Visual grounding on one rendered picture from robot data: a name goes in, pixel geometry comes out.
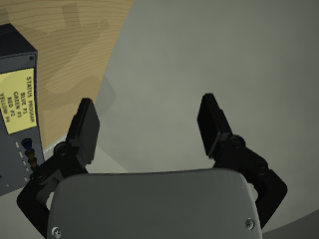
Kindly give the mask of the dark grey control panel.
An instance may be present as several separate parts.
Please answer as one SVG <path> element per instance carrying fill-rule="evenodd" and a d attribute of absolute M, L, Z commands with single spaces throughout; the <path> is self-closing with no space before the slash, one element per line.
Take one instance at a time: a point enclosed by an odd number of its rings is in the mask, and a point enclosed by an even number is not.
<path fill-rule="evenodd" d="M 45 162 L 37 59 L 38 51 L 11 23 L 0 25 L 0 196 L 25 187 Z"/>

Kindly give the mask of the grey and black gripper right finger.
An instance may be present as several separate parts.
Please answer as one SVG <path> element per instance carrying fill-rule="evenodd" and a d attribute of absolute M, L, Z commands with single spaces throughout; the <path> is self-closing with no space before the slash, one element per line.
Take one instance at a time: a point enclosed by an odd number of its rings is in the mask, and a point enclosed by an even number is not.
<path fill-rule="evenodd" d="M 255 205 L 262 229 L 287 194 L 287 185 L 268 168 L 263 157 L 246 147 L 240 135 L 232 133 L 213 94 L 202 96 L 197 124 L 205 153 L 215 161 L 213 167 L 238 171 L 247 183 L 253 184 L 258 193 Z"/>

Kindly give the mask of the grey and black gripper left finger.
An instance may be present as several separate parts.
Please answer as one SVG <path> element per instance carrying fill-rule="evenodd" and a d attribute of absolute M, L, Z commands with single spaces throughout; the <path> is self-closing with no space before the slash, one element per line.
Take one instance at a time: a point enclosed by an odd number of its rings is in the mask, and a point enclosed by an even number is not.
<path fill-rule="evenodd" d="M 89 173 L 86 166 L 94 160 L 99 129 L 100 121 L 93 101 L 82 98 L 66 140 L 59 142 L 53 155 L 35 169 L 33 179 L 17 197 L 18 207 L 45 239 L 50 212 L 46 205 L 49 195 L 55 192 L 64 178 Z"/>

